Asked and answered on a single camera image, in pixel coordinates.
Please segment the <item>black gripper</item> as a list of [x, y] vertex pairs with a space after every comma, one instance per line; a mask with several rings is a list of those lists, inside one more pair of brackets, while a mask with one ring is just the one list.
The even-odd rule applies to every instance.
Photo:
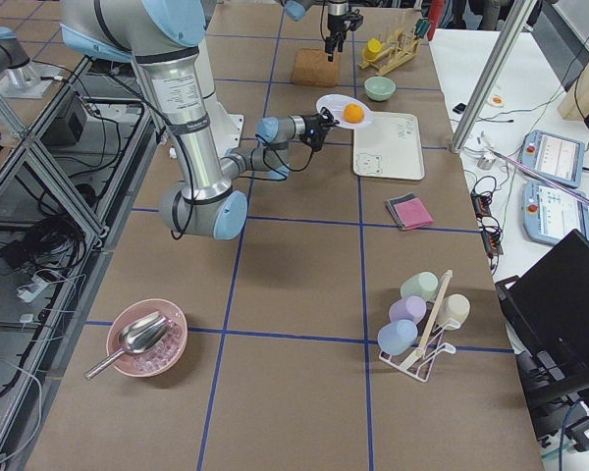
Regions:
[[328, 108], [322, 108], [314, 115], [302, 115], [301, 118], [303, 131], [298, 134], [298, 137], [312, 151], [320, 151], [330, 128], [340, 123]]
[[348, 31], [356, 31], [363, 24], [359, 10], [331, 10], [327, 17], [329, 35], [324, 38], [324, 49], [329, 61], [334, 60], [334, 38], [336, 50], [342, 53]]

